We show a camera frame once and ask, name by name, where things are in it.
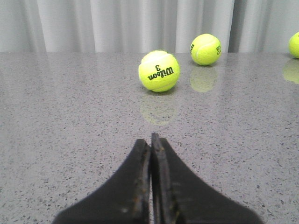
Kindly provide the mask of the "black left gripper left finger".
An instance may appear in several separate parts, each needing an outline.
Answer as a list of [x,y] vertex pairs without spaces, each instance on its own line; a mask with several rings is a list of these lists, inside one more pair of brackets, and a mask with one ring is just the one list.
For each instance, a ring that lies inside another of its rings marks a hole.
[[149,223],[150,147],[136,140],[118,170],[95,192],[60,212],[55,224]]

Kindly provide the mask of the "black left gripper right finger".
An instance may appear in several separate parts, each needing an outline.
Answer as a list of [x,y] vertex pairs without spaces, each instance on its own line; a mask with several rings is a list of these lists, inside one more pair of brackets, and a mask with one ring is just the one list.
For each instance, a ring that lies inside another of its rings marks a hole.
[[197,177],[165,138],[151,137],[151,176],[157,224],[261,224],[258,215]]

